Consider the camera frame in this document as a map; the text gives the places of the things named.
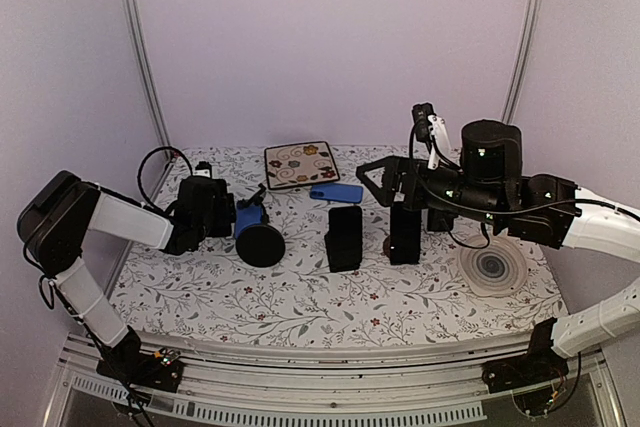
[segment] circular plate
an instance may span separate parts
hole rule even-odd
[[[284,238],[266,224],[247,227],[236,239],[236,252],[253,267],[273,267],[284,257]]]
[[[475,236],[469,245],[483,245],[484,237]],[[504,237],[492,237],[482,250],[460,249],[458,266],[472,292],[479,297],[506,297],[527,281],[527,262],[520,249]]]

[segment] floral tablecloth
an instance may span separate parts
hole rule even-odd
[[[403,147],[332,147],[342,182],[357,184],[355,169]],[[236,199],[265,181],[263,149],[185,151],[195,165],[207,160],[227,180]],[[177,195],[187,169],[178,161],[157,203]],[[329,208],[309,198],[309,188],[269,192],[271,225],[287,252],[273,268],[243,263],[233,239],[207,239],[199,251],[172,257],[135,245],[111,296],[137,330],[180,337],[289,347],[393,346],[454,342],[528,331],[535,322],[566,313],[538,246],[518,242],[529,277],[503,298],[475,296],[457,268],[457,247],[447,234],[423,234],[420,265],[391,266],[382,253],[389,212],[366,192],[364,260],[360,270],[329,272],[323,236]],[[456,220],[465,239],[476,223]]]

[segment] blue object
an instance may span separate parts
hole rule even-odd
[[[246,207],[242,207],[240,202],[236,204],[236,230],[233,234],[236,240],[248,227],[262,223],[262,209],[262,204],[251,204]]]
[[[311,187],[309,194],[312,199],[331,200],[346,204],[359,204],[362,202],[363,189],[359,185],[346,184],[320,184]]]

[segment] vertical metal rail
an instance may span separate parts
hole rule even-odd
[[[520,91],[527,68],[527,62],[529,60],[529,52],[531,51],[533,34],[536,28],[536,21],[538,19],[538,12],[540,10],[541,3],[542,0],[528,0],[527,2],[527,12],[524,19],[524,26],[522,28],[520,46],[518,47],[518,57],[516,58],[513,76],[511,77],[511,85],[509,86],[507,101],[505,103],[504,110],[502,111],[501,120],[505,124],[511,124],[516,113],[516,107],[518,106],[518,99],[520,98]]]
[[[149,63],[144,36],[142,35],[142,24],[140,23],[137,0],[122,0],[122,2],[124,4],[129,33],[131,34],[131,41],[138,61],[138,69],[140,70],[142,85],[158,142],[160,145],[171,145],[169,131],[167,130],[167,125],[162,115],[158,93],[153,82],[153,75],[151,74],[151,64]],[[168,152],[166,153],[166,157],[167,160],[170,159]]]

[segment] white panel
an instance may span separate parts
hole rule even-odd
[[[35,426],[74,324],[59,302],[50,312],[40,300],[18,214],[61,169],[135,195],[138,162],[156,139],[122,0],[0,0],[0,58],[0,425]],[[97,237],[84,258],[100,283],[124,242]]]
[[[516,123],[525,171],[550,172],[640,207],[640,3],[543,0]],[[640,275],[640,266],[586,251],[549,251],[572,311]],[[629,425],[640,425],[640,334],[605,346]]]
[[[406,143],[431,101],[454,145],[500,116],[526,0],[139,0],[180,146]]]

